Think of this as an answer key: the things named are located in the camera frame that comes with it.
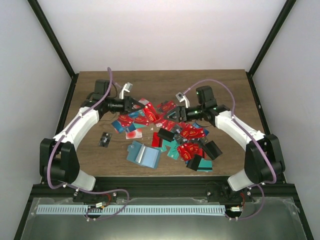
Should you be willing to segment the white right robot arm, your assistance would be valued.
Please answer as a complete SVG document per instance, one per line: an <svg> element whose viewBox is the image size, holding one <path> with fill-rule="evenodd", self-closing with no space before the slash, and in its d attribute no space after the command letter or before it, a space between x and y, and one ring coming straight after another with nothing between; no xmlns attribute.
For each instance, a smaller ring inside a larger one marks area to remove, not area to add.
<svg viewBox="0 0 320 240"><path fill-rule="evenodd" d="M204 120L225 132L245 152L244 167L227 179L222 188L223 198L229 202L240 196L240 190L262 183L274 184L286 167L279 139L274 134L264 134L247 125L234 114L234 108L219 105L210 86L196 89L197 106L191 106L185 93L179 92L178 105L170 110L165 119L176 123Z"/></svg>

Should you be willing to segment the blue leather card holder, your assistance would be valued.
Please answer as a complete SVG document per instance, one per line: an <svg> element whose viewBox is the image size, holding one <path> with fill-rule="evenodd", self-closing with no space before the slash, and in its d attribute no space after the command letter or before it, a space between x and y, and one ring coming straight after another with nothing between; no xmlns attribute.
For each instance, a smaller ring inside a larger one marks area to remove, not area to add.
<svg viewBox="0 0 320 240"><path fill-rule="evenodd" d="M156 148L146 146L138 141L133 141L132 144L127 147L127 152L126 159L131 163L151 169L158 167L161 151Z"/></svg>

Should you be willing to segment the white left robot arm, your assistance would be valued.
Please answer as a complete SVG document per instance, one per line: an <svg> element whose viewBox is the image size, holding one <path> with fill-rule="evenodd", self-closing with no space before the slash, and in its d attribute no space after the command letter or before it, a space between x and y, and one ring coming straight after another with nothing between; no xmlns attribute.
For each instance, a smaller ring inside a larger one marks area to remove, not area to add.
<svg viewBox="0 0 320 240"><path fill-rule="evenodd" d="M130 96L115 98L92 93L80 106L73 120L53 138L40 143L39 173L47 181L60 181L53 189L70 184L82 189L89 201L97 202L102 189L95 185L96 178L80 169L77 148L89 130L105 113L126 115L142 110L145 105Z"/></svg>

